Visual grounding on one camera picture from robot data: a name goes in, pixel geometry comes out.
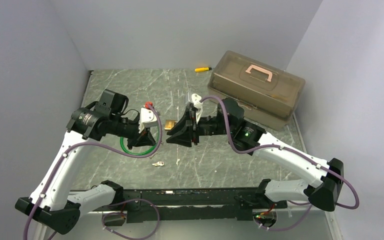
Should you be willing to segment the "silver key bunch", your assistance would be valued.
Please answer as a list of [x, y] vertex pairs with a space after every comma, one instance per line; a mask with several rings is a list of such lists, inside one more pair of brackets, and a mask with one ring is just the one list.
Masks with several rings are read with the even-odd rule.
[[155, 167], [162, 167], [162, 166], [165, 165], [165, 163], [163, 161], [158, 161], [156, 163], [153, 163], [152, 165], [155, 166]]

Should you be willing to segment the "brass padlock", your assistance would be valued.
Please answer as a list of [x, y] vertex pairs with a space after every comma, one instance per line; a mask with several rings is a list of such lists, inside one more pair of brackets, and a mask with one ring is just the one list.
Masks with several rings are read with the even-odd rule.
[[178, 123], [177, 120], [174, 119], [167, 119], [164, 124], [164, 130], [170, 131], [174, 126]]

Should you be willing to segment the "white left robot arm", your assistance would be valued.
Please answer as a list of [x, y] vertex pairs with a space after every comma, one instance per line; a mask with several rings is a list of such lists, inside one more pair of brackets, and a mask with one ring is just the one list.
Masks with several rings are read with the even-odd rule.
[[157, 150], [151, 127], [161, 129], [161, 119], [147, 102], [135, 119], [125, 116], [129, 98], [105, 89], [99, 100], [75, 110], [66, 126], [61, 147], [45, 177], [28, 197], [17, 200], [15, 208], [55, 233], [65, 235], [85, 214], [107, 206], [119, 209], [125, 202], [124, 188], [110, 180], [72, 195], [71, 189], [91, 147], [102, 147], [101, 139], [113, 135], [128, 139], [128, 147], [151, 146]]

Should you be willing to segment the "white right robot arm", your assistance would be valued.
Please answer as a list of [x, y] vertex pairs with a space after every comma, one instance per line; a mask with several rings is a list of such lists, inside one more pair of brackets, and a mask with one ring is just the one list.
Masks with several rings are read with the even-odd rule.
[[201, 136], [226, 135], [236, 153], [270, 160], [299, 176], [298, 180], [263, 179], [254, 194], [256, 203], [267, 208], [282, 201], [307, 201], [332, 212], [344, 184], [344, 164], [311, 156], [285, 144], [264, 128], [244, 119], [244, 109], [228, 97], [220, 100], [215, 117], [202, 117], [201, 100], [189, 102], [182, 118], [167, 132], [167, 143], [192, 147]]

